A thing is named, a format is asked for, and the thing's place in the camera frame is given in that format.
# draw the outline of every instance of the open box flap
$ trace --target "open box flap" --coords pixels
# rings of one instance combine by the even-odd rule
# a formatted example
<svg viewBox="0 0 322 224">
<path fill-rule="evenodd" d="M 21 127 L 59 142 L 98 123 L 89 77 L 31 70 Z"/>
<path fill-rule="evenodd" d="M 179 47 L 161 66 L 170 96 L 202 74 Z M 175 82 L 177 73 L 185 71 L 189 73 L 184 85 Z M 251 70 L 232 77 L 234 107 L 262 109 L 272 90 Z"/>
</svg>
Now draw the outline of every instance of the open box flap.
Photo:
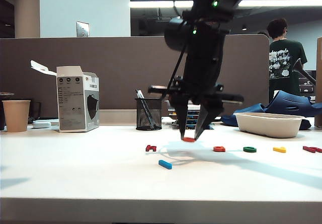
<svg viewBox="0 0 322 224">
<path fill-rule="evenodd" d="M 97 75 L 95 73 L 91 73 L 91 72 L 84 72 L 85 75 L 90 76 L 90 77 L 95 77 L 97 78 Z"/>
<path fill-rule="evenodd" d="M 50 74 L 52 76 L 57 76 L 57 73 L 50 71 L 46 66 L 39 64 L 33 60 L 30 61 L 30 65 L 32 69 L 35 69 L 44 74 Z"/>
</svg>

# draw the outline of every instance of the green ring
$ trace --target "green ring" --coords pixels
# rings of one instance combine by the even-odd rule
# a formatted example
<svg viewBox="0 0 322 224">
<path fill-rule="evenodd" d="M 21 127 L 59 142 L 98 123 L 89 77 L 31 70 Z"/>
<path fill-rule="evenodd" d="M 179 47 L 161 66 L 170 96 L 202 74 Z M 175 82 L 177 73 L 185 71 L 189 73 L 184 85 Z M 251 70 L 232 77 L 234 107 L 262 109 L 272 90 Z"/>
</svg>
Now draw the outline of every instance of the green ring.
<svg viewBox="0 0 322 224">
<path fill-rule="evenodd" d="M 243 150 L 244 150 L 244 152 L 247 152 L 247 153 L 256 153 L 257 152 L 257 149 L 254 147 L 243 147 Z"/>
</svg>

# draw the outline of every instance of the person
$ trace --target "person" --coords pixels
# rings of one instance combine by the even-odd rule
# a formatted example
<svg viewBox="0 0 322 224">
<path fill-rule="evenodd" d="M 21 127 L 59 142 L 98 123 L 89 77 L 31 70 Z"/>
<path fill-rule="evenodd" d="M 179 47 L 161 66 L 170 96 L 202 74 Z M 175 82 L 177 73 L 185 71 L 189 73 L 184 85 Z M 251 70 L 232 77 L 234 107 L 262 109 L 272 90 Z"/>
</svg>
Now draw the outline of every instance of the person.
<svg viewBox="0 0 322 224">
<path fill-rule="evenodd" d="M 264 31 L 260 31 L 260 32 L 258 32 L 257 34 L 263 34 L 263 35 L 265 35 L 267 38 L 269 38 L 269 36 L 267 35 L 267 33 L 265 33 Z"/>
<path fill-rule="evenodd" d="M 299 73 L 293 71 L 293 66 L 299 58 L 302 64 L 307 62 L 303 46 L 298 41 L 286 38 L 285 19 L 272 20 L 267 26 L 267 32 L 273 39 L 269 53 L 269 102 L 275 90 L 299 96 Z"/>
</svg>

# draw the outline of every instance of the white cardboard box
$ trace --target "white cardboard box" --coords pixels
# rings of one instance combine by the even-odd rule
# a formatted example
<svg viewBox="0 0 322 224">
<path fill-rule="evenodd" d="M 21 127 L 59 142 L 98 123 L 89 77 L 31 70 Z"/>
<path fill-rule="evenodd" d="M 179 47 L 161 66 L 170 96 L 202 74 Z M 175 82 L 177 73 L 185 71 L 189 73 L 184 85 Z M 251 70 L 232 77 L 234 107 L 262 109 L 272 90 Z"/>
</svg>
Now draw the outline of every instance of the white cardboard box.
<svg viewBox="0 0 322 224">
<path fill-rule="evenodd" d="M 59 66 L 57 73 L 31 61 L 31 68 L 56 76 L 60 132 L 86 132 L 97 128 L 99 119 L 99 78 L 80 66 Z"/>
</svg>

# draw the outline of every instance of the ceiling light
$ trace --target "ceiling light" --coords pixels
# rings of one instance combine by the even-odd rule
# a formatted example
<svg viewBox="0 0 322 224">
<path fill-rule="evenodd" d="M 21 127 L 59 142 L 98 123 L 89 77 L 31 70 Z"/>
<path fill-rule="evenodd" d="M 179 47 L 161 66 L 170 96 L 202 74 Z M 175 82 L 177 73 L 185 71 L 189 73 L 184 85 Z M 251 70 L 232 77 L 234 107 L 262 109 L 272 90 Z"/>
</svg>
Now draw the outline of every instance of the ceiling light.
<svg viewBox="0 0 322 224">
<path fill-rule="evenodd" d="M 191 8 L 193 1 L 175 1 L 177 8 Z M 131 1 L 130 8 L 173 8 L 173 1 Z"/>
<path fill-rule="evenodd" d="M 131 1 L 131 8 L 172 8 L 173 1 Z M 177 8 L 191 8 L 193 1 L 176 1 Z M 322 6 L 322 0 L 243 0 L 243 7 L 312 7 Z"/>
<path fill-rule="evenodd" d="M 243 0 L 239 7 L 308 7 L 322 6 L 322 0 Z"/>
</svg>

